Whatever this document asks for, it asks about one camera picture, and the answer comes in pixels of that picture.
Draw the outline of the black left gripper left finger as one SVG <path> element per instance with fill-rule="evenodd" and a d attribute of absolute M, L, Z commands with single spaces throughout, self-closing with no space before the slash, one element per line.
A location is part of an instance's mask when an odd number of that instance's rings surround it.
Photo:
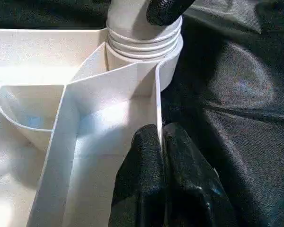
<path fill-rule="evenodd" d="M 165 218 L 165 179 L 157 127 L 133 136 L 116 177 L 108 226 L 161 227 Z"/>

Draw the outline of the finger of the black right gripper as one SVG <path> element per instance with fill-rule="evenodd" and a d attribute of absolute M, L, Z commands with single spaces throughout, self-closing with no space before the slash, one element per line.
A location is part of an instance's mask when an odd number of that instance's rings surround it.
<path fill-rule="evenodd" d="M 146 18 L 152 25 L 169 26 L 173 24 L 195 0 L 151 0 Z"/>

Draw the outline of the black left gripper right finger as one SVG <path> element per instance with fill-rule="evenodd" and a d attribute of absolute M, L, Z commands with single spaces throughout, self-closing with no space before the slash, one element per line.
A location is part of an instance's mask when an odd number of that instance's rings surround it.
<path fill-rule="evenodd" d="M 168 157 L 170 227 L 236 227 L 234 209 L 222 183 L 185 129 L 163 128 Z"/>

